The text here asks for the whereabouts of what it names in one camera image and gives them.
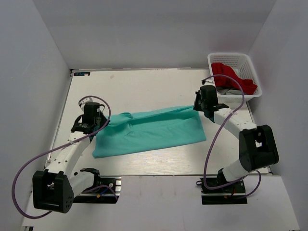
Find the teal t shirt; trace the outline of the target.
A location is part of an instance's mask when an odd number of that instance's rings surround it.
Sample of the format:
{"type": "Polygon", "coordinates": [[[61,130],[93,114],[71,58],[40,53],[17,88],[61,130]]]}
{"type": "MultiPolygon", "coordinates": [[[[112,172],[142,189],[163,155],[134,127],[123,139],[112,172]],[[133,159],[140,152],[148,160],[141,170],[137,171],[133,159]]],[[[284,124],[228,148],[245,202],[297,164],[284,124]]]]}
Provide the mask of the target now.
{"type": "Polygon", "coordinates": [[[111,156],[177,147],[206,140],[199,113],[192,106],[111,116],[96,135],[92,156],[111,156]]]}

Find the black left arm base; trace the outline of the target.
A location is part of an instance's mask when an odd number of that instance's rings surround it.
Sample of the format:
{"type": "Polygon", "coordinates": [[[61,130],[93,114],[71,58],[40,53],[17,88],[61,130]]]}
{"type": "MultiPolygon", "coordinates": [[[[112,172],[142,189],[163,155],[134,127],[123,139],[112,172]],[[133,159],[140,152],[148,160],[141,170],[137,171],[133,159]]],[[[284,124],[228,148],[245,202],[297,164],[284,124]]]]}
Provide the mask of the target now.
{"type": "Polygon", "coordinates": [[[82,172],[69,182],[77,204],[115,204],[120,196],[121,177],[95,176],[82,172]]]}

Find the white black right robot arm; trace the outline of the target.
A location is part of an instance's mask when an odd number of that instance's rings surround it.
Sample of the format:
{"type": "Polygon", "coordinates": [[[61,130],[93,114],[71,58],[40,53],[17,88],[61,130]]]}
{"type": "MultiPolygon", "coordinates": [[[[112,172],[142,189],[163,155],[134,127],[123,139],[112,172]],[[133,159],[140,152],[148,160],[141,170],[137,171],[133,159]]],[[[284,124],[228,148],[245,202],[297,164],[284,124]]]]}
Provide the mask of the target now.
{"type": "Polygon", "coordinates": [[[223,129],[239,141],[238,159],[218,171],[215,186],[209,186],[207,182],[204,182],[208,190],[220,189],[228,192],[235,186],[235,183],[251,172],[278,163],[279,154],[270,126],[260,126],[246,121],[237,115],[235,109],[232,110],[227,105],[219,103],[214,86],[201,86],[195,94],[194,110],[203,112],[206,118],[220,126],[208,152],[211,153],[223,129]]]}

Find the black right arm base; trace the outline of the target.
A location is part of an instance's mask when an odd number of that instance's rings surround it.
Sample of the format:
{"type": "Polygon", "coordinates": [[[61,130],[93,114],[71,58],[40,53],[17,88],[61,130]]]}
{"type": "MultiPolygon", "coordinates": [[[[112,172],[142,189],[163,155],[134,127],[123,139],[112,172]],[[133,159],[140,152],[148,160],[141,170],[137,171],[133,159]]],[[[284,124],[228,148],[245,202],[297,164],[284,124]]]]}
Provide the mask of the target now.
{"type": "Polygon", "coordinates": [[[196,186],[201,188],[202,205],[245,205],[246,191],[243,181],[225,188],[210,190],[205,187],[204,179],[200,178],[196,186]]]}

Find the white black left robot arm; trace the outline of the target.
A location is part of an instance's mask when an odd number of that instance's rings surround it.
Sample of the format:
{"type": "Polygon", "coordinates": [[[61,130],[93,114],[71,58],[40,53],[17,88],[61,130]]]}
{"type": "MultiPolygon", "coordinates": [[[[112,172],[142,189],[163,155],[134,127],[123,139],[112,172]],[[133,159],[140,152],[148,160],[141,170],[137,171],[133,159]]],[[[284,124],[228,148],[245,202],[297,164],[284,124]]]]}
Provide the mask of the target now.
{"type": "Polygon", "coordinates": [[[86,190],[97,192],[102,186],[100,172],[94,168],[73,169],[85,149],[91,144],[93,132],[108,122],[100,110],[101,104],[88,102],[71,128],[68,146],[56,159],[32,178],[33,205],[36,209],[67,213],[74,198],[86,190]]]}

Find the grey t shirt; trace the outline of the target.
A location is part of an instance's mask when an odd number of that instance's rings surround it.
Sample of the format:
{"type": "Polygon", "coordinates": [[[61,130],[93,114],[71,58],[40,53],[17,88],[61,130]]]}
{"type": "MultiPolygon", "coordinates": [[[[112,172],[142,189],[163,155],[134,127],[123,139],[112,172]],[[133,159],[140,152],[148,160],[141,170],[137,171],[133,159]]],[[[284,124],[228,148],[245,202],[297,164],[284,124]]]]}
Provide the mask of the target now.
{"type": "Polygon", "coordinates": [[[217,92],[221,95],[241,95],[242,92],[236,88],[217,87],[217,92]]]}

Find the red t shirt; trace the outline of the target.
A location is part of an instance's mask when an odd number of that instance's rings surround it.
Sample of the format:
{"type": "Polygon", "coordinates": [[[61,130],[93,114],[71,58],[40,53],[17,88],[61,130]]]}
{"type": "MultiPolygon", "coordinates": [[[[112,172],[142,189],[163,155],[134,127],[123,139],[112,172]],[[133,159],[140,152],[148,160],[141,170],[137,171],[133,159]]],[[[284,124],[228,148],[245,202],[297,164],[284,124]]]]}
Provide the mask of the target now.
{"type": "Polygon", "coordinates": [[[211,67],[217,88],[243,90],[248,95],[256,91],[257,85],[251,79],[240,79],[231,67],[222,63],[212,63],[211,67]]]}

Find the dark label sticker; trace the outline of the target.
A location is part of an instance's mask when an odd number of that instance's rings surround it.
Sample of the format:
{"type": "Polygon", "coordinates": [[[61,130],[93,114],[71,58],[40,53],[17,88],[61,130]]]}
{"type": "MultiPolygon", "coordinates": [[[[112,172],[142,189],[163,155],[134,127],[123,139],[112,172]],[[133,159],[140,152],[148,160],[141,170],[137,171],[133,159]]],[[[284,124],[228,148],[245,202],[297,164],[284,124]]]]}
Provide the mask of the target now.
{"type": "Polygon", "coordinates": [[[90,76],[90,72],[75,72],[74,76],[78,76],[78,77],[90,76]]]}

